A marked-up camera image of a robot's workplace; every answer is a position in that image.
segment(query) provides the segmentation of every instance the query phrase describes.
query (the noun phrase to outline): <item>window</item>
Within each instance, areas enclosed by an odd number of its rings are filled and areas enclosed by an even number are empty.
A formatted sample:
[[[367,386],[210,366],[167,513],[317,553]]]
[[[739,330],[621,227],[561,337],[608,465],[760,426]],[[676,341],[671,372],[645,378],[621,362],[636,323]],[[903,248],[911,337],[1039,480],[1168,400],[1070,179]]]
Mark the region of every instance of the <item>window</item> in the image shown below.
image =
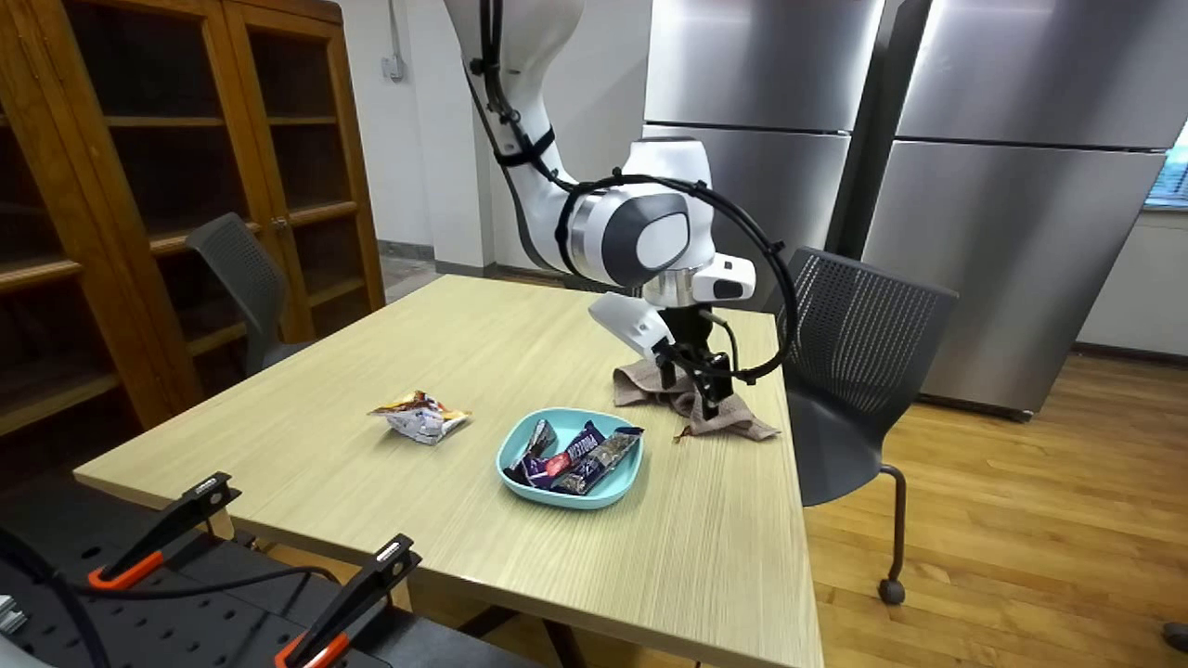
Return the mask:
[[[1152,206],[1188,206],[1188,125],[1178,144],[1166,151],[1166,162],[1146,198]]]

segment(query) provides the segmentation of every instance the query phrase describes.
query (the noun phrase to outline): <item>chair wheel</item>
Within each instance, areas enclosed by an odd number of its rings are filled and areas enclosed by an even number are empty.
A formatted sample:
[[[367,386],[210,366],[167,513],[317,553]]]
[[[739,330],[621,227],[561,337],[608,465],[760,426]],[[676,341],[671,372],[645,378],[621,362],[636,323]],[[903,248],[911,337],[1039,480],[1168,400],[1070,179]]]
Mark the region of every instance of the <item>chair wheel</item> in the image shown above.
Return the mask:
[[[907,590],[900,577],[879,577],[879,600],[884,606],[903,606]]]

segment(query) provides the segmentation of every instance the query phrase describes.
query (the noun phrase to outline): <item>chair backrest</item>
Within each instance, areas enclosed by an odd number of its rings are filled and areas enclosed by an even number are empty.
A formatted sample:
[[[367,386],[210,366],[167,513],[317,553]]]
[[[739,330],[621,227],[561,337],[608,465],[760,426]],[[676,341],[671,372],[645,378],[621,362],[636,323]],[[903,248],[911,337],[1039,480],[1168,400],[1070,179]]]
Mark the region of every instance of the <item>chair backrest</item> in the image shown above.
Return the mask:
[[[189,248],[215,271],[225,285],[236,316],[247,325],[247,373],[262,366],[268,351],[277,345],[277,318],[285,303],[285,279],[251,238],[240,215],[225,211],[187,238]]]
[[[817,248],[796,248],[791,282],[788,389],[808,503],[879,470],[884,434],[917,400],[957,297]]]

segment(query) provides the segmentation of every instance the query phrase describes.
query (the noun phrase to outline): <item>wooden table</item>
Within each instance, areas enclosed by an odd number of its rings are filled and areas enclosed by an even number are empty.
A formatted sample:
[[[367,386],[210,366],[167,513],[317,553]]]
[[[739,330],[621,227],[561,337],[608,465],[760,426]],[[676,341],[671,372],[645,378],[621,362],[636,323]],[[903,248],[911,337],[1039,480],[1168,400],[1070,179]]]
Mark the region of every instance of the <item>wooden table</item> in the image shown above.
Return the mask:
[[[666,408],[613,408],[630,362],[587,316],[590,292],[438,279],[302,356],[77,466],[85,485],[165,503],[208,470],[246,490],[247,529],[367,555],[406,529],[423,575],[495,606],[713,664],[820,664],[808,544],[778,373],[739,386],[777,443],[682,438]],[[767,316],[728,311],[742,362],[772,351]],[[466,408],[442,446],[386,434],[375,404],[426,389]],[[537,508],[495,476],[537,408],[645,426],[637,485],[605,513]]]

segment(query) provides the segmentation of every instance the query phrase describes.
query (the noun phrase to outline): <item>wooden floor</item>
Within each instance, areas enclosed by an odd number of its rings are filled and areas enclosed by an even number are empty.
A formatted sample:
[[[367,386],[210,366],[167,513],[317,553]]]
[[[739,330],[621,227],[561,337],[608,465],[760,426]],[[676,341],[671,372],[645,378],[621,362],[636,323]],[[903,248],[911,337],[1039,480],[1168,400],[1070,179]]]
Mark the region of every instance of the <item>wooden floor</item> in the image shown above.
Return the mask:
[[[911,476],[911,590],[874,596],[892,485],[808,513],[830,668],[1188,668],[1159,642],[1188,619],[1188,366],[1072,356],[1032,423],[914,408],[886,438]],[[476,600],[417,600],[463,619]],[[554,664],[541,626],[495,642]],[[580,637],[590,664],[695,664]]]

